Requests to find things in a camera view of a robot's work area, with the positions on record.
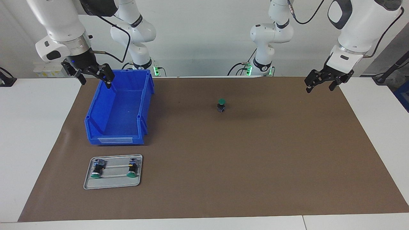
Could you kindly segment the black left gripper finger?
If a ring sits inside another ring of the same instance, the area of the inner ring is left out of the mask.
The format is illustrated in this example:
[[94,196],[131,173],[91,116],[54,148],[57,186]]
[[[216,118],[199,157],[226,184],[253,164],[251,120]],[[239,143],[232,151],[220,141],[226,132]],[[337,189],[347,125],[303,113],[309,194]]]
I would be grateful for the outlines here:
[[338,85],[343,84],[343,83],[347,83],[349,81],[349,79],[352,77],[353,74],[354,74],[354,71],[350,71],[348,74],[344,74],[344,75],[341,75],[341,76],[338,76],[338,77],[336,77],[336,76],[331,77],[331,79],[330,79],[331,84],[328,87],[329,90],[333,91],[333,90],[335,90],[335,88]]
[[305,78],[304,83],[306,85],[307,93],[311,93],[315,86],[318,86],[326,81],[326,72],[311,70],[308,76]]

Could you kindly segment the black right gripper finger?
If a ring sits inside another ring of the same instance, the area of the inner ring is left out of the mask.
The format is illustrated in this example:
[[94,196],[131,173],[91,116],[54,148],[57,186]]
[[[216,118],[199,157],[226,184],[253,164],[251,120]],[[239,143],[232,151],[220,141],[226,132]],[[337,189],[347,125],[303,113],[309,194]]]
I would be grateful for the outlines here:
[[112,81],[115,77],[109,64],[91,65],[86,68],[86,74],[103,81],[107,89],[111,88]]
[[86,79],[82,73],[82,70],[76,70],[74,67],[70,65],[67,61],[61,62],[62,67],[64,68],[65,72],[70,76],[78,79],[81,85],[86,84]]

